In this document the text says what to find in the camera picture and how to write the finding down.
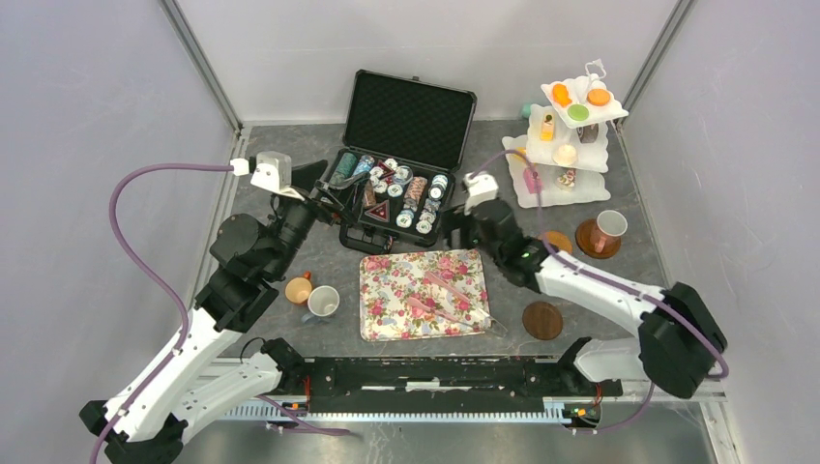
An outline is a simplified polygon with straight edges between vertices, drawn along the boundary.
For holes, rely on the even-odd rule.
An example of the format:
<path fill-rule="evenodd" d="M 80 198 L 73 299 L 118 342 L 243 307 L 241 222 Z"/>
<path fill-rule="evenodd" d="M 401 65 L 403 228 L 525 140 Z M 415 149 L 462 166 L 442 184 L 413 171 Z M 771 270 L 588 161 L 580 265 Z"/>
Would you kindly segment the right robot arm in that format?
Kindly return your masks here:
<path fill-rule="evenodd" d="M 690 399 L 704 381 L 729 374 L 723 356 L 727 339 L 700 294 L 683 282 L 662 288 L 589 266 L 525 235 L 501 199 L 449 209 L 441 233 L 449 247 L 484 251 L 509 283 L 579 305 L 629 333 L 622 339 L 590 339 L 569 350 L 569 362 L 558 369 L 566 392 L 583 394 L 605 380 L 646 378 L 664 392 Z"/>

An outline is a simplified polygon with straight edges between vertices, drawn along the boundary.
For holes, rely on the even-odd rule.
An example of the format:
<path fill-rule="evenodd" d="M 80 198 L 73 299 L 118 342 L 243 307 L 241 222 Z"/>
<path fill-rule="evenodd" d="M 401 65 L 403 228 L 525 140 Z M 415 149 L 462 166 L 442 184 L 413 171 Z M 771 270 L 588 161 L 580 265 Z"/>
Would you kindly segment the red triangle dealer button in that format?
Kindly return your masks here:
<path fill-rule="evenodd" d="M 391 201 L 384 200 L 364 211 L 366 217 L 372 220 L 389 223 L 391 219 Z"/>

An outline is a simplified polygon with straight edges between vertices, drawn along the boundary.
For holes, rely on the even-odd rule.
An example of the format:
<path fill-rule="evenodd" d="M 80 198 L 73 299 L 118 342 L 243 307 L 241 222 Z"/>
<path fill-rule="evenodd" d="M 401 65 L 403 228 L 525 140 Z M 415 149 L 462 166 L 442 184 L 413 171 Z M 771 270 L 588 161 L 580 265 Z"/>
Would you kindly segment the green round macaron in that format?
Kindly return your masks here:
<path fill-rule="evenodd" d="M 590 116 L 588 107 L 578 103 L 571 104 L 567 108 L 567 114 L 572 120 L 577 122 L 586 121 Z"/>

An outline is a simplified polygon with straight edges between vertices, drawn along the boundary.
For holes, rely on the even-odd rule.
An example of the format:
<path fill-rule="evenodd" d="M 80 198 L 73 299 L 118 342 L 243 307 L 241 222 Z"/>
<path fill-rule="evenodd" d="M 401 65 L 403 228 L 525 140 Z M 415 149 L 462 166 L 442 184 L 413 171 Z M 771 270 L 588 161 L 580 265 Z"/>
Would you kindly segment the pink-handled metal tongs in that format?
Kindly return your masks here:
<path fill-rule="evenodd" d="M 432 314 L 450 325 L 459 325 L 463 334 L 489 334 L 499 338 L 508 334 L 508 329 L 481 303 L 474 303 L 440 275 L 426 271 L 423 281 L 426 281 L 423 285 L 426 293 L 421 298 L 406 299 L 411 308 Z"/>

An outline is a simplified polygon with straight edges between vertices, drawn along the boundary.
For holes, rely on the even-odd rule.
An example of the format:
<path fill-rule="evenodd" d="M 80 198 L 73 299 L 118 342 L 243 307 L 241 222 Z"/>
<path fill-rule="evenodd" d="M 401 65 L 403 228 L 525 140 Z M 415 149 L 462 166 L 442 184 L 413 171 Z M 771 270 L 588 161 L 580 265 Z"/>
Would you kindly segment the pink strawberry cake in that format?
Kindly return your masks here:
<path fill-rule="evenodd" d="M 525 167 L 522 176 L 528 192 L 530 194 L 540 195 L 542 192 L 542 179 L 538 170 Z"/>

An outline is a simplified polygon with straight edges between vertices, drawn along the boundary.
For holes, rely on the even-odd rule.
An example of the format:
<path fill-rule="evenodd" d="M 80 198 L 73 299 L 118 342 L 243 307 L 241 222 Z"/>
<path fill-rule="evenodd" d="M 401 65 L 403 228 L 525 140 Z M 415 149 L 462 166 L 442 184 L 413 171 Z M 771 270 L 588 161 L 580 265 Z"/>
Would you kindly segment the green cylindrical object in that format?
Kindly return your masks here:
<path fill-rule="evenodd" d="M 530 118 L 531 113 L 532 113 L 531 106 L 532 106 L 532 104 L 530 104 L 530 103 L 524 103 L 521 106 L 521 108 L 520 108 L 520 117 L 522 119 L 529 119 Z"/>

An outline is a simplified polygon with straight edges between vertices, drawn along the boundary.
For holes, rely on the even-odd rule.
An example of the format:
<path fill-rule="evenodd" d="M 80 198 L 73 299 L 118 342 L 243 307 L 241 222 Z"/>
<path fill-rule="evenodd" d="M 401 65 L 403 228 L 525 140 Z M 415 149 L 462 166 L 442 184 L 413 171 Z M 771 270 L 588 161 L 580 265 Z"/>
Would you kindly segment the sprinkled strawberry cake slice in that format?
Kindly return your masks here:
<path fill-rule="evenodd" d="M 575 187 L 576 170 L 566 169 L 556 180 L 555 185 L 563 191 L 573 191 Z"/>

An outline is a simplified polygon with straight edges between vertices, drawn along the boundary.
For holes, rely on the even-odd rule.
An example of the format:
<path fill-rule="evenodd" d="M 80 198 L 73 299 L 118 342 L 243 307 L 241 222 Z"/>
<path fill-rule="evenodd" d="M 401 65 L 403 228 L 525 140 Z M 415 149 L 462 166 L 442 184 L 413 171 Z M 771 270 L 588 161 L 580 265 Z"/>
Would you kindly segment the orange pastry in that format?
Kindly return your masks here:
<path fill-rule="evenodd" d="M 567 107 L 572 104 L 569 89 L 563 83 L 556 83 L 552 86 L 551 96 L 553 101 L 561 107 Z"/>

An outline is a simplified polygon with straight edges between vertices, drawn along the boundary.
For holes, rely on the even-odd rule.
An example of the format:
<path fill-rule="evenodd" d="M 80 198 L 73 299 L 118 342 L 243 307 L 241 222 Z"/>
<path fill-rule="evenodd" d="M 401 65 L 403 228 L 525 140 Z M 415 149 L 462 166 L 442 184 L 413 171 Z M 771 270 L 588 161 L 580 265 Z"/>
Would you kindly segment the floral serving tray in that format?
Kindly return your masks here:
<path fill-rule="evenodd" d="M 360 263 L 360 335 L 368 342 L 457 337 L 459 325 L 411 308 L 409 296 L 421 298 L 432 271 L 481 303 L 490 313 L 483 261 L 475 249 L 451 249 L 372 255 Z"/>

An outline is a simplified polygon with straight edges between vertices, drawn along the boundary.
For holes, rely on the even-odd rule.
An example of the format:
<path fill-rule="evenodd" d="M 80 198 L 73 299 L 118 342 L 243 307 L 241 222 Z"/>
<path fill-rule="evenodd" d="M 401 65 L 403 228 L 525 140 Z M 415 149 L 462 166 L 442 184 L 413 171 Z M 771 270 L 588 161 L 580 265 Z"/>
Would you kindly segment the cream round pudding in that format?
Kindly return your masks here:
<path fill-rule="evenodd" d="M 577 150 L 571 144 L 563 144 L 555 150 L 552 159 L 557 165 L 573 166 L 578 160 Z"/>

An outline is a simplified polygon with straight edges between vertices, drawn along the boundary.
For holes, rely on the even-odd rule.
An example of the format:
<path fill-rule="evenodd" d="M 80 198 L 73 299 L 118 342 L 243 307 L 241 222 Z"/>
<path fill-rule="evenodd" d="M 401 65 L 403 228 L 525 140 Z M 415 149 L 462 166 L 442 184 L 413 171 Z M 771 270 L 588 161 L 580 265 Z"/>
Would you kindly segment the light orange wooden coaster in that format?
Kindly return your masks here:
<path fill-rule="evenodd" d="M 556 230 L 548 230 L 543 234 L 543 237 L 557 250 L 572 254 L 572 242 L 567 235 Z"/>

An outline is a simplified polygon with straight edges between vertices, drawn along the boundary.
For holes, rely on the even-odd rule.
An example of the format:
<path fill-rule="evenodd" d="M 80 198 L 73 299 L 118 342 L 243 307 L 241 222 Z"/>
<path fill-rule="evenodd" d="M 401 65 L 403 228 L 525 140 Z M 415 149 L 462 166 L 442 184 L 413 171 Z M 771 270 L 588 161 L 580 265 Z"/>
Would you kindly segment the black poker chip case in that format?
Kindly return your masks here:
<path fill-rule="evenodd" d="M 397 243 L 429 248 L 438 242 L 477 102 L 467 90 L 356 73 L 342 145 L 323 177 L 336 181 L 370 174 L 354 193 L 356 222 L 340 225 L 344 247 L 375 255 Z M 365 216 L 384 200 L 391 201 L 389 223 Z"/>

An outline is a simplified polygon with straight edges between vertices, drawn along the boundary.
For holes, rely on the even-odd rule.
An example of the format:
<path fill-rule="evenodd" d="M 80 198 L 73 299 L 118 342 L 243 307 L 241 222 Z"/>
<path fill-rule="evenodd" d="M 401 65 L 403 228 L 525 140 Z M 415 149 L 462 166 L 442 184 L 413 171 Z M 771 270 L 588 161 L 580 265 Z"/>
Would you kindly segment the grey white mug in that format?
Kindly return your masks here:
<path fill-rule="evenodd" d="M 307 299 L 308 313 L 301 318 L 303 324 L 320 323 L 329 320 L 340 304 L 338 291 L 329 285 L 314 288 Z"/>

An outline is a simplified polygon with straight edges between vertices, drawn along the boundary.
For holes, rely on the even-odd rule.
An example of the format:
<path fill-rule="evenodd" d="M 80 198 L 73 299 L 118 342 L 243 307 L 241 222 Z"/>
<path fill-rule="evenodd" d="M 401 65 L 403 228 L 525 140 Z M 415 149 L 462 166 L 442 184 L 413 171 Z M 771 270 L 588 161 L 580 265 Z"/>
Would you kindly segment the pink mug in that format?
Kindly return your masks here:
<path fill-rule="evenodd" d="M 627 218 L 615 210 L 605 210 L 598 214 L 594 227 L 590 233 L 590 243 L 595 253 L 603 253 L 604 249 L 616 243 L 628 230 Z"/>

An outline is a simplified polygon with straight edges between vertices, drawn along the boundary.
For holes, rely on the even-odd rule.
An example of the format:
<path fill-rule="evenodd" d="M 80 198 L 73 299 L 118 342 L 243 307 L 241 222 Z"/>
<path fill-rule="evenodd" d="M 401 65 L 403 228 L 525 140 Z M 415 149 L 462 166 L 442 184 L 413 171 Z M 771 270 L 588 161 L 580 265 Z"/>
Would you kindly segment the dark brown wooden coaster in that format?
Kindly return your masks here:
<path fill-rule="evenodd" d="M 525 331 L 538 340 L 557 338 L 564 327 L 563 315 L 559 309 L 547 302 L 528 304 L 522 313 L 522 325 Z"/>

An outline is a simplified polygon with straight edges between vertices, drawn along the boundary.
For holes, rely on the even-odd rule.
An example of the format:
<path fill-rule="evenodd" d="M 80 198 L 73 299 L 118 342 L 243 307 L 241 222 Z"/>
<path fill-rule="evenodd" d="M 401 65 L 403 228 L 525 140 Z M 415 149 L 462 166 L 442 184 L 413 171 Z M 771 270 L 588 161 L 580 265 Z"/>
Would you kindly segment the yellow round biscuit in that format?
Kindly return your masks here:
<path fill-rule="evenodd" d="M 611 95 L 603 88 L 593 88 L 587 93 L 587 102 L 594 106 L 607 106 L 611 102 Z"/>

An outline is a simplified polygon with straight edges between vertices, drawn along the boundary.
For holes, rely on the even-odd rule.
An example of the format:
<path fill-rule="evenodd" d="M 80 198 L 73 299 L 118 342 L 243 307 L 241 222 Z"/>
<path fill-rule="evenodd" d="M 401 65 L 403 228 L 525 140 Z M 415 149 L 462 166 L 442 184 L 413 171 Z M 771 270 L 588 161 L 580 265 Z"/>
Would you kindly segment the medium brown wooden coaster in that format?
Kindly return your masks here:
<path fill-rule="evenodd" d="M 575 241 L 583 253 L 596 259 L 613 257 L 622 245 L 621 236 L 604 233 L 594 218 L 585 220 L 576 228 Z"/>

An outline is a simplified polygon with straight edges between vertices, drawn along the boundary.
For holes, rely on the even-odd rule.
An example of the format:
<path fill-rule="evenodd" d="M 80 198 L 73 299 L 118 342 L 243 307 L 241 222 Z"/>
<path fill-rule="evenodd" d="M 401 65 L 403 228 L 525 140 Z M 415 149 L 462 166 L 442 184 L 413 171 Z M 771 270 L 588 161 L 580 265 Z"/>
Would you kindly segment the yellow cake with green fruit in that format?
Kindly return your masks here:
<path fill-rule="evenodd" d="M 551 112 L 545 112 L 541 122 L 540 140 L 552 142 L 555 137 L 555 116 Z"/>

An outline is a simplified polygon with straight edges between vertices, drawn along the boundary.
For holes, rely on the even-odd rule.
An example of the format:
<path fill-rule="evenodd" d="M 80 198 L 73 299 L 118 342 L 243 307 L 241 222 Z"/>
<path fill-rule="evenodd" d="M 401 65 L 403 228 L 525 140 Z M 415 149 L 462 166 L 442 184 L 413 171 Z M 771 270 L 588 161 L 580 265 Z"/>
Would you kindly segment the orange mug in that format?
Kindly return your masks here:
<path fill-rule="evenodd" d="M 311 272 L 305 272 L 288 281 L 284 288 L 284 296 L 293 305 L 306 305 L 312 291 Z"/>

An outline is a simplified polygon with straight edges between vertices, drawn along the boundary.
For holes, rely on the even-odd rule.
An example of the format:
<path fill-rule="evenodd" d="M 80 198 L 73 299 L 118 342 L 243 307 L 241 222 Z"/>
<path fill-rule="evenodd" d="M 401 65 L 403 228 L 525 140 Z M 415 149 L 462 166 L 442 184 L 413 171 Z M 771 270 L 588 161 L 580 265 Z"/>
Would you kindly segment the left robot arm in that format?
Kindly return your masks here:
<path fill-rule="evenodd" d="M 96 438 L 93 457 L 170 463 L 204 427 L 244 401 L 308 384 L 304 358 L 278 338 L 207 385 L 193 386 L 276 300 L 276 283 L 284 279 L 312 226 L 351 220 L 339 197 L 366 176 L 325 181 L 326 168 L 323 160 L 296 167 L 275 152 L 216 166 L 219 173 L 250 176 L 255 187 L 280 198 L 281 205 L 268 223 L 235 215 L 221 224 L 211 247 L 216 271 L 192 305 L 172 296 L 181 318 L 176 334 L 117 395 L 81 409 L 80 418 Z"/>

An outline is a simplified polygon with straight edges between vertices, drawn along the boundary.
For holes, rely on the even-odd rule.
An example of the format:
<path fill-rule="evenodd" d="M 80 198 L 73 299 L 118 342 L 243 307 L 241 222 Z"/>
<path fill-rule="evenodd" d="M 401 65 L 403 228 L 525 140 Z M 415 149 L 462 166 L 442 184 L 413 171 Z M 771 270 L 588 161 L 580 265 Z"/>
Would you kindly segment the yellow kiwi cake slice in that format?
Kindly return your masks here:
<path fill-rule="evenodd" d="M 521 161 L 522 163 L 527 162 L 526 157 L 526 149 L 523 147 L 518 147 L 515 149 L 514 153 L 512 154 L 517 160 Z"/>

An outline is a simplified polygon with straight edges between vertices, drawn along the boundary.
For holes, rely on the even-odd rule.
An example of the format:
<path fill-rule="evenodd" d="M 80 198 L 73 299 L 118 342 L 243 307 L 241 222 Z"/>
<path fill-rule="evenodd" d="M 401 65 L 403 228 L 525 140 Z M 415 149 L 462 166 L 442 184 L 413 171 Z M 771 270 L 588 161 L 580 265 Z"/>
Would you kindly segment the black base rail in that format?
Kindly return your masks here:
<path fill-rule="evenodd" d="M 590 381 L 568 357 L 313 357 L 278 338 L 264 350 L 284 357 L 274 394 L 302 394 L 312 413 L 536 413 L 546 398 L 619 397 L 621 382 Z"/>

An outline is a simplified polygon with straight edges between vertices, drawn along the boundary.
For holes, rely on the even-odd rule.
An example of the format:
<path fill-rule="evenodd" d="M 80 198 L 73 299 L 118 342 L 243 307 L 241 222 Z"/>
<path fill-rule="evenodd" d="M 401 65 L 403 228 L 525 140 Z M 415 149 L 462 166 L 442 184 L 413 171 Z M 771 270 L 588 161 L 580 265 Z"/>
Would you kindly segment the chocolate cake slice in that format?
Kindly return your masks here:
<path fill-rule="evenodd" d="M 577 137 L 581 144 L 591 144 L 595 143 L 599 138 L 600 134 L 600 125 L 594 124 L 589 126 L 580 127 L 576 130 Z"/>

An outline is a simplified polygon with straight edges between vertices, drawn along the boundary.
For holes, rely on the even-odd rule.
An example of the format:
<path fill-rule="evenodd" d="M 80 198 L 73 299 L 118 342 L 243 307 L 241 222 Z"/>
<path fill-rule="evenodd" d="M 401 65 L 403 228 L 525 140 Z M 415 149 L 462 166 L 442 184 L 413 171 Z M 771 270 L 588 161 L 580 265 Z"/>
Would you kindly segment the white three-tier cake stand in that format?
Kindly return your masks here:
<path fill-rule="evenodd" d="M 608 124 L 629 113 L 608 89 L 601 59 L 587 62 L 584 73 L 545 83 L 547 104 L 531 104 L 528 128 L 505 136 L 507 164 L 518 206 L 569 206 L 611 198 Z"/>

